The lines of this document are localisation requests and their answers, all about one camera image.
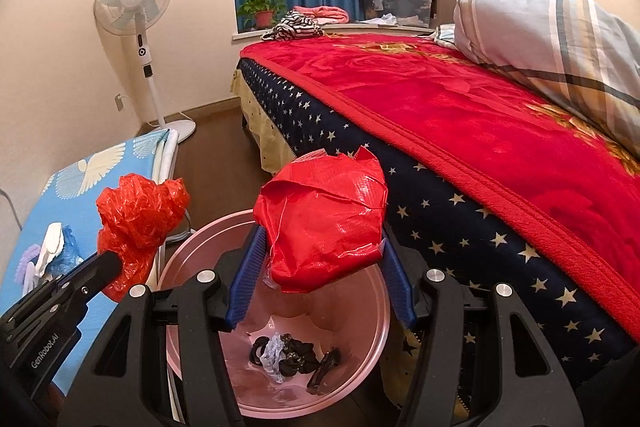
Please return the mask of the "white paper bag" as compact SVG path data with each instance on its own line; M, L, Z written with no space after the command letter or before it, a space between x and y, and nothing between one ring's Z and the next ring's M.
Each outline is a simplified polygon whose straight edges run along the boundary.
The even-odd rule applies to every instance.
M62 253L64 247L63 225L61 222L52 222L47 227L43 241L40 247L40 253L35 265L35 276L43 277L46 273L47 266L59 254Z

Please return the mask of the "orange plastic bag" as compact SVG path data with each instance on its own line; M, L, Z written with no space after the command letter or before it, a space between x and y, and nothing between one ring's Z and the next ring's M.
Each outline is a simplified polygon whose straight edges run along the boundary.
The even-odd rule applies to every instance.
M113 251L122 262L120 274L103 289L106 297L118 303L131 286L149 280L157 249L178 227L190 200L182 180L156 183L137 173L102 191L96 199L102 223L96 250Z

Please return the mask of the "black floral cloth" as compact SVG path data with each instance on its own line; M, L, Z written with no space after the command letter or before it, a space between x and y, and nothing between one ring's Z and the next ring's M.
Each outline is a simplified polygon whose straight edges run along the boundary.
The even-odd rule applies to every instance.
M295 339L290 334L281 335L285 342L285 359L280 362L281 373L285 378L291 378L296 374L311 374L318 367L319 361L314 352L313 343L303 343ZM267 336L258 337L250 349L250 363L262 368L262 363L258 359L258 350L264 347L268 341Z

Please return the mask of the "red plastic wrapper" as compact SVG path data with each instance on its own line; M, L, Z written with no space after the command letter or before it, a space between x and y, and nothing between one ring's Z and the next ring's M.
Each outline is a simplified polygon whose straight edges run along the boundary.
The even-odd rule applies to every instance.
M253 215L267 233L266 277L307 294L382 259L388 188L378 158L313 150L285 165L259 192Z

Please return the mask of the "blue plastic bag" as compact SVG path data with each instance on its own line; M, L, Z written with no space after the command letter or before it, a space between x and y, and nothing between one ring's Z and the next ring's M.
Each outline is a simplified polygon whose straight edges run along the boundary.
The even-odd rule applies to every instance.
M46 273L51 277L64 277L84 261L80 254L73 230L69 225L62 226L62 251L48 263Z

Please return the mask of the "purple bubble wrap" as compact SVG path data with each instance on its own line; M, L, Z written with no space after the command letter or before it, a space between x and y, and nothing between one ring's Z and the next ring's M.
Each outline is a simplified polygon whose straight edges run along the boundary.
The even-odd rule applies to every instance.
M36 275L36 264L40 255L40 246L34 244L29 246L26 251L21 255L21 259L18 262L14 281L20 286L22 290L22 296L25 296L32 291L39 281L39 277Z

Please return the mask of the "white tissue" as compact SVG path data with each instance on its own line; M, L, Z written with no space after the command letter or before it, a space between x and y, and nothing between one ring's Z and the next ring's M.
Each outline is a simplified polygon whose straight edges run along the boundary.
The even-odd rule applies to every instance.
M268 338L264 347L258 350L258 359L266 374L276 383L282 384L284 376L281 373L280 362L285 359L285 342L279 333Z

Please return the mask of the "black crab snack packet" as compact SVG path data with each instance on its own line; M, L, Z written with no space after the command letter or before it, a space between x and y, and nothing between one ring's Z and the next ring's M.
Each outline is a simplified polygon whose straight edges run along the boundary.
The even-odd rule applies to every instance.
M342 363L341 351L338 348L332 348L330 351L323 355L322 360L319 362L318 367L311 374L310 380L307 383L306 390L312 395L316 395L320 392L320 386L322 381L326 378L329 371L340 366Z

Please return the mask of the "navy star bedsheet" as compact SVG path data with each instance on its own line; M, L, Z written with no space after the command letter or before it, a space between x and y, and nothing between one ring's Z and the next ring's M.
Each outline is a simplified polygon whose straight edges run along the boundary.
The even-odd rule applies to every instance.
M587 425L638 425L638 343L574 277L542 251L525 260L529 239L393 139L251 58L239 60L234 79L254 96L247 114L266 116L295 156L370 150L384 170L386 219L399 243L480 295L492 284L511 284L575 386Z

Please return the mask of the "red blanket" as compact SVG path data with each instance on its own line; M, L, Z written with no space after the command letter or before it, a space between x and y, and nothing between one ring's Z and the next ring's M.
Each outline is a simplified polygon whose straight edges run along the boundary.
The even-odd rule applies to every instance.
M420 37L328 35L242 49L424 160L639 334L639 163L565 110Z

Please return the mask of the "white standing fan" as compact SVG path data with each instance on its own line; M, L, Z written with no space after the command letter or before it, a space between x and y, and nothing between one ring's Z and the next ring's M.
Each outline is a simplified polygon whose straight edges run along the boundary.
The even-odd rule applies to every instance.
M158 127L177 132L177 143L191 138L196 130L192 119L167 122L160 107L160 95L154 79L154 68L148 30L166 12L170 0L94 0L93 15L100 27L114 36L134 36L142 75L148 84Z

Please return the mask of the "plaid pillow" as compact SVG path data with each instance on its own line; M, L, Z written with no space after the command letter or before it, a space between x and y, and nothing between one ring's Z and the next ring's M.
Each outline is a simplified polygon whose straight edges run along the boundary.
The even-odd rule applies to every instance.
M639 153L639 33L593 0L457 0L454 44Z

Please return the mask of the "pink folded clothing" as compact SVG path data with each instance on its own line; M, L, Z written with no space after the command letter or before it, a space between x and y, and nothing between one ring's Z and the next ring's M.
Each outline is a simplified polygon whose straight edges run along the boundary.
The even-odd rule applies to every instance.
M308 8L308 6L295 5L293 11L312 18L319 25L347 24L349 22L348 13L339 6L319 5Z

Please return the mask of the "clear storage box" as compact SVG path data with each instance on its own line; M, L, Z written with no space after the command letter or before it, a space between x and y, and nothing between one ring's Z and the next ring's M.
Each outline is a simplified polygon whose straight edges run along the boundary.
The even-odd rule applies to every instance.
M433 0L360 0L366 20L393 15L398 25L428 27Z

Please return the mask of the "white wall socket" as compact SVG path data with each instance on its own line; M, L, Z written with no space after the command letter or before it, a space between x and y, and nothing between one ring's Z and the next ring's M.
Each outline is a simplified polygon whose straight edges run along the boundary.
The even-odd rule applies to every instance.
M114 98L116 108L119 112L124 109L124 102L122 101L122 96L120 94L116 95Z

